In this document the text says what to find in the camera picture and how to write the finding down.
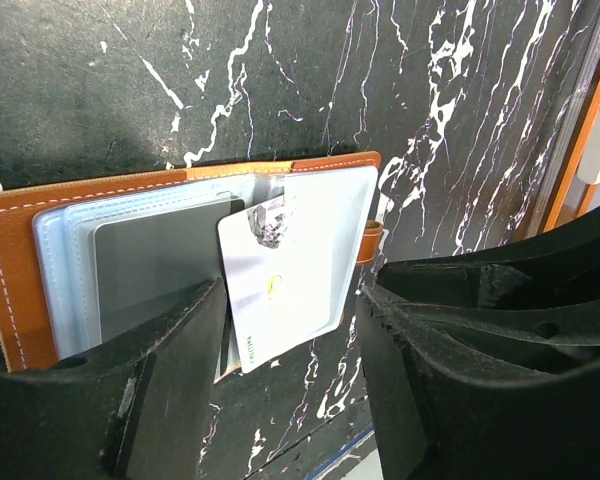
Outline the orange leather card holder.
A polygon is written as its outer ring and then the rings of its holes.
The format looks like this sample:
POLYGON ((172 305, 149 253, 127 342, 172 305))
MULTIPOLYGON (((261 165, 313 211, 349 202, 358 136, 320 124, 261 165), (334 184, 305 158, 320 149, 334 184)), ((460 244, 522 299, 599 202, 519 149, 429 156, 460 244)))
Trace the orange leather card holder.
POLYGON ((0 192, 0 344, 45 369, 219 279, 229 368, 250 372, 335 330, 381 226, 375 151, 0 192))

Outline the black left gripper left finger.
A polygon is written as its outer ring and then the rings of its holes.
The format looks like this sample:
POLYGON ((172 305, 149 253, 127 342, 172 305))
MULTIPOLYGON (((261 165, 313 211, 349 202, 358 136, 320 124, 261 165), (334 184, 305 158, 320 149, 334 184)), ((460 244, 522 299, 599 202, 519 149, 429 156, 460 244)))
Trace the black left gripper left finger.
POLYGON ((221 349, 215 279, 47 370, 0 371, 0 479, 193 479, 221 349))

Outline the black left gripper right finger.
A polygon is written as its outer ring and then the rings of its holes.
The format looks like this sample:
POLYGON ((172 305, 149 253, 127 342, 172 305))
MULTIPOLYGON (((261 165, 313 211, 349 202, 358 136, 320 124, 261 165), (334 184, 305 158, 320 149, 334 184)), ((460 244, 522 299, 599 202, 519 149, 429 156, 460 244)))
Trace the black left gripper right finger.
POLYGON ((600 479, 600 358, 559 373, 366 288, 358 340, 387 479, 600 479))

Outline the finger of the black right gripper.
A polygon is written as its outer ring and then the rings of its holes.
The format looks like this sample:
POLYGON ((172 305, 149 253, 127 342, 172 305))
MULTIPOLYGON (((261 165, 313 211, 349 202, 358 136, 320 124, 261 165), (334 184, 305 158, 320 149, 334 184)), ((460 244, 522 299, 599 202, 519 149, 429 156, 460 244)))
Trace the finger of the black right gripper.
POLYGON ((377 283, 441 308, 439 325, 474 350, 563 373, 600 358, 600 206, 516 243, 388 263, 377 283))

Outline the white patterned credit card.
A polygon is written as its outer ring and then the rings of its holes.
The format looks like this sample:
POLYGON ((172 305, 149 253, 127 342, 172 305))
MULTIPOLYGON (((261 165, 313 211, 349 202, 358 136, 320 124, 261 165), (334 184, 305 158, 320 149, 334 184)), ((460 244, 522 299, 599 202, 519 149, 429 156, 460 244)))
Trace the white patterned credit card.
POLYGON ((219 222, 241 369, 249 373, 331 319, 333 229, 318 202, 282 194, 219 222))

